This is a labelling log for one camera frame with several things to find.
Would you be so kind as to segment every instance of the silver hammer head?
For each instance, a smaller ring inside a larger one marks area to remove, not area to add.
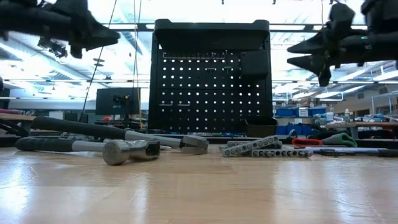
[[[128,159],[155,159],[160,155],[158,141],[123,141],[111,140],[102,150],[104,161],[111,166],[120,165]]]
[[[181,140],[181,152],[186,154],[206,154],[208,152],[209,142],[201,136],[184,136]]]

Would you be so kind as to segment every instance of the blue bin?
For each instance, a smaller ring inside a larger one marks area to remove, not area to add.
[[[303,135],[308,136],[311,133],[311,126],[310,125],[303,125]]]
[[[287,127],[286,126],[278,126],[276,127],[276,134],[277,135],[286,135],[287,133]]]
[[[308,115],[309,116],[314,116],[315,114],[324,114],[326,113],[326,109],[322,108],[322,109],[310,109],[308,111]]]
[[[276,115],[277,116],[293,116],[294,110],[293,109],[285,109],[285,108],[277,109]]]
[[[288,125],[286,134],[289,134],[291,130],[296,130],[297,135],[303,134],[303,126],[302,125]]]

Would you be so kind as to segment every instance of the black pegboard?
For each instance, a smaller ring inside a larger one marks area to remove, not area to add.
[[[262,47],[269,49],[269,38],[264,43]],[[264,80],[245,80],[239,53],[166,52],[153,35],[149,128],[178,133],[245,132],[248,116],[271,117],[271,73]]]

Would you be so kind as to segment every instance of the hammer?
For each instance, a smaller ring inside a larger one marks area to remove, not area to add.
[[[37,129],[49,131],[61,131],[100,138],[122,139],[127,141],[148,140],[159,141],[161,145],[177,147],[182,153],[206,154],[209,142],[200,136],[184,136],[182,139],[167,138],[153,134],[142,134],[135,131],[120,128],[107,127],[97,124],[84,124],[75,121],[64,121],[61,119],[39,116],[33,120],[32,126]]]
[[[47,152],[102,152],[105,163],[111,166],[121,165],[128,159],[155,159],[160,155],[158,141],[112,140],[88,142],[71,139],[35,139],[22,138],[15,143],[22,151]]]

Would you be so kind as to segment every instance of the screwdriver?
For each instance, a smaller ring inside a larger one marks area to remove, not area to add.
[[[369,150],[352,150],[352,149],[320,149],[313,151],[314,154],[323,156],[377,156],[377,157],[398,157],[398,150],[395,149],[369,149]]]

